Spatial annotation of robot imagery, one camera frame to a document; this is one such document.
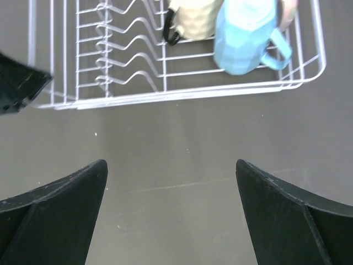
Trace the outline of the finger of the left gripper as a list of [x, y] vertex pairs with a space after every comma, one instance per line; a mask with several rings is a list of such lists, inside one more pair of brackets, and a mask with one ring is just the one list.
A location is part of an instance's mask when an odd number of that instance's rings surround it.
[[1, 53], [1, 113], [18, 113], [52, 80], [51, 73]]

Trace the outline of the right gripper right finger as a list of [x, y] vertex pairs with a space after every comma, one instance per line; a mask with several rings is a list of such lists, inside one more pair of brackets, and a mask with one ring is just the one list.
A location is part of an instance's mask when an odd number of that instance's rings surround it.
[[258, 264], [352, 264], [352, 206], [241, 159], [236, 180]]

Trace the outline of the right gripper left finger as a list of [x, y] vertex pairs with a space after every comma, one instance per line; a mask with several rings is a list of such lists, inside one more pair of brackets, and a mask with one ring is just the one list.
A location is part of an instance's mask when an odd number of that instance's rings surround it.
[[96, 160], [1, 200], [1, 264], [85, 264], [107, 178]]

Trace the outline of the white wire dish rack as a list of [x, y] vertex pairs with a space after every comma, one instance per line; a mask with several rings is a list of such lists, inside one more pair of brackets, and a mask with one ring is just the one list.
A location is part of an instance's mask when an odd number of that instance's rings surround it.
[[325, 70], [318, 1], [300, 1], [284, 32], [293, 48], [286, 68], [260, 65], [231, 76], [213, 62], [213, 40], [162, 37], [168, 1], [29, 1], [28, 62], [52, 82], [33, 106], [95, 109], [296, 89]]

